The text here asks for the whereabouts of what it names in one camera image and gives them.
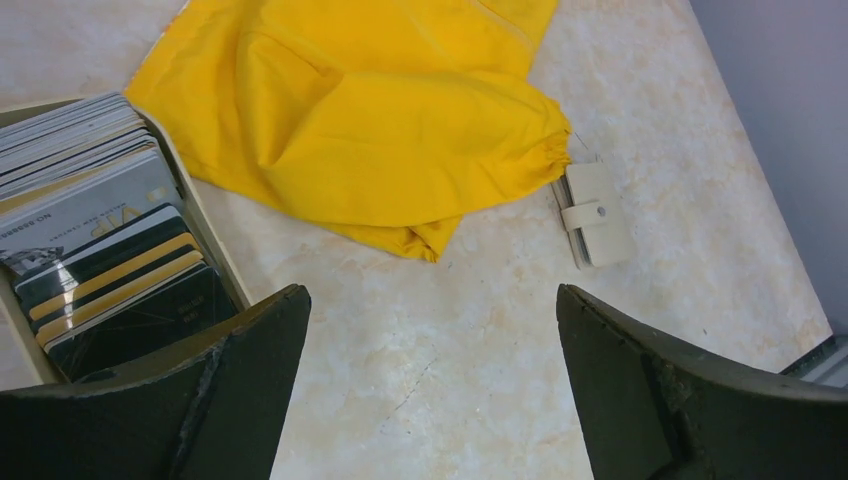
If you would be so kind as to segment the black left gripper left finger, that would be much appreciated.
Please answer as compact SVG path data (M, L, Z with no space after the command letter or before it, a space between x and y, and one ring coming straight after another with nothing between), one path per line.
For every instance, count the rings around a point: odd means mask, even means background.
M292 284L77 383L1 395L5 479L266 479L312 302Z

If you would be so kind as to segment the beige card holder wallet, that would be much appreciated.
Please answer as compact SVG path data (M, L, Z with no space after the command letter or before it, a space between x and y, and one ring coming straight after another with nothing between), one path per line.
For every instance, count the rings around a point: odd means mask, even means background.
M621 197L603 163L571 164L553 188L579 269L607 267L636 255Z

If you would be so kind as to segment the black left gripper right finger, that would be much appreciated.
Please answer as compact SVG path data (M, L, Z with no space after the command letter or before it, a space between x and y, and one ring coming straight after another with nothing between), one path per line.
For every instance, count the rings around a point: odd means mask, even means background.
M557 292L569 382L597 479L843 479L847 393L756 369Z

